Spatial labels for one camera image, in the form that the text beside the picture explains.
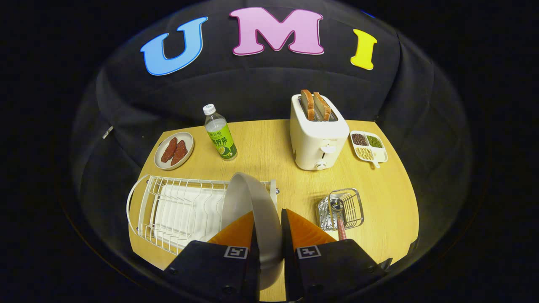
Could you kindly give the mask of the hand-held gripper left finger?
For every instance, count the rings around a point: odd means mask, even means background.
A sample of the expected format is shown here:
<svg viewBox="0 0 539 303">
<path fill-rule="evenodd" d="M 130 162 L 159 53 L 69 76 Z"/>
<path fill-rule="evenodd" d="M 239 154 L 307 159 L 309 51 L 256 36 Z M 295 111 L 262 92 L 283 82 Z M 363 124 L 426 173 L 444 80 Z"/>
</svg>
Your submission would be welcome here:
<svg viewBox="0 0 539 303">
<path fill-rule="evenodd" d="M 193 240 L 164 273 L 204 303 L 258 303 L 261 262 L 254 215 L 248 212 L 208 242 Z"/>
</svg>

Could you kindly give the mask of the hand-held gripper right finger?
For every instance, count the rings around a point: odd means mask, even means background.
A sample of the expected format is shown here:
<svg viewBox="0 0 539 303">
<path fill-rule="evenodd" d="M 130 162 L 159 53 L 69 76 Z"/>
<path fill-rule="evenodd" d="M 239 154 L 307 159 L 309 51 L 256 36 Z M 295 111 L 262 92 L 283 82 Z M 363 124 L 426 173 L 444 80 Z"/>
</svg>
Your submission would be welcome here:
<svg viewBox="0 0 539 303">
<path fill-rule="evenodd" d="M 281 211 L 286 300 L 347 302 L 387 272 L 354 240 L 335 240 L 289 209 Z"/>
</svg>

